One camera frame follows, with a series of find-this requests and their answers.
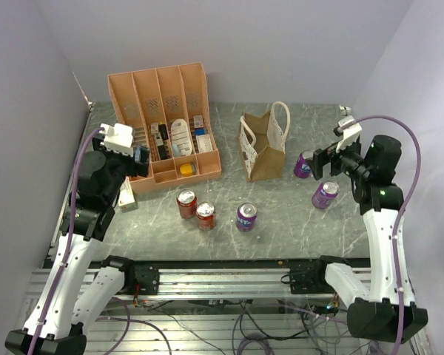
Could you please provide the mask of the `purple fanta can back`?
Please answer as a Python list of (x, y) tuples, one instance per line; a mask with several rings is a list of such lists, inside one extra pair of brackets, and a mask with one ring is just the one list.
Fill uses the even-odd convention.
[(311, 169), (308, 161), (313, 158), (314, 152), (312, 150), (305, 150), (300, 153), (297, 163), (293, 169), (293, 173), (296, 177), (301, 179), (307, 179), (311, 174)]

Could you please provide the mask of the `purple fanta can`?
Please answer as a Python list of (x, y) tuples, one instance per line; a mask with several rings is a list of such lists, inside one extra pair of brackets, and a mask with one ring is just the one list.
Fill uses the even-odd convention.
[(258, 211), (253, 203), (242, 203), (237, 210), (237, 228), (240, 231), (251, 231), (255, 226), (257, 215)]
[(313, 158), (314, 152), (312, 150), (305, 150), (300, 153), (297, 163), (293, 169), (293, 173), (296, 177), (301, 179), (307, 179), (311, 174), (311, 169), (308, 161)]
[(322, 182), (312, 196), (312, 204), (318, 209), (327, 209), (338, 196), (339, 186), (334, 181)]

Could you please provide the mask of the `red cola can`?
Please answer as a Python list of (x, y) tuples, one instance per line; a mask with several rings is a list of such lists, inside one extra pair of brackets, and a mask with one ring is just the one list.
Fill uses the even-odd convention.
[(209, 231), (216, 225), (215, 206), (212, 202), (204, 201), (198, 204), (196, 217), (200, 230)]
[(176, 200), (180, 216), (183, 219), (190, 219), (196, 215), (197, 197), (191, 189), (182, 189)]

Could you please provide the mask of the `burlap canvas tote bag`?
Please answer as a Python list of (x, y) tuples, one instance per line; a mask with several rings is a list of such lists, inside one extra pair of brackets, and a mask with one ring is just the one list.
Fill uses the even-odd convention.
[[(286, 127), (281, 129), (275, 109), (286, 113)], [(243, 113), (240, 117), (238, 147), (247, 182), (281, 178), (286, 162), (286, 140), (291, 126), (291, 112), (276, 101), (262, 117)]]

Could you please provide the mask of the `purple fanta can front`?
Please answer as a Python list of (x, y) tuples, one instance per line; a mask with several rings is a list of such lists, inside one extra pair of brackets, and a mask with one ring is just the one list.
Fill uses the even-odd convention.
[(258, 211), (253, 203), (242, 203), (237, 210), (237, 228), (240, 231), (251, 231), (255, 226), (257, 215)]

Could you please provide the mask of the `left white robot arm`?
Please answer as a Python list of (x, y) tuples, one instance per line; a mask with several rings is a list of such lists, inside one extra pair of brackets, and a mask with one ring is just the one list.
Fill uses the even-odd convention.
[(137, 146), (131, 155), (104, 147), (79, 155), (46, 285), (23, 327), (10, 331), (5, 340), (12, 354), (82, 354), (88, 328), (104, 306), (115, 294), (134, 289), (133, 262), (108, 257), (91, 286), (83, 294), (79, 292), (115, 215), (121, 185), (128, 177), (147, 176), (149, 161), (145, 146)]

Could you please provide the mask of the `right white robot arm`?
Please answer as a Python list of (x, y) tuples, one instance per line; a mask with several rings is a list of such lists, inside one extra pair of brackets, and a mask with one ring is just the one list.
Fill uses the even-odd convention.
[(401, 157), (401, 143), (387, 135), (374, 136), (366, 155), (361, 144), (338, 149), (333, 143), (308, 159), (315, 180), (330, 165), (332, 176), (351, 180), (369, 241), (370, 285), (365, 286), (351, 263), (322, 256), (305, 271), (291, 270), (281, 281), (292, 293), (331, 289), (347, 307), (347, 326), (353, 337), (404, 344), (428, 323), (428, 313), (415, 300), (403, 248), (403, 191), (393, 182)]

